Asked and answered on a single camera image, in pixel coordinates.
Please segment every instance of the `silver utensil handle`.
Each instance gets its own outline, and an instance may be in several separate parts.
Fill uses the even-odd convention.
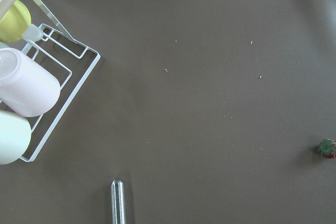
[[[112,223],[126,224],[124,182],[116,179],[111,184]]]

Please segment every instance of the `gray tabletop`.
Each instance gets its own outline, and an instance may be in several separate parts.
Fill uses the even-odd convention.
[[[1,223],[334,223],[336,0],[44,0],[102,56]],[[42,14],[32,14],[41,23]]]

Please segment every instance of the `gray table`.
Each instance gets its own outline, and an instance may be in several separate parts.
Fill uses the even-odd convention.
[[[128,223],[335,222],[336,0],[44,1],[102,59],[1,223],[110,223],[115,178]]]

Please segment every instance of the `yellow round object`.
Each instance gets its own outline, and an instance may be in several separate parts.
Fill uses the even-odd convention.
[[[0,20],[0,41],[11,43],[22,39],[23,32],[31,23],[27,7],[19,0],[15,1],[14,5]]]

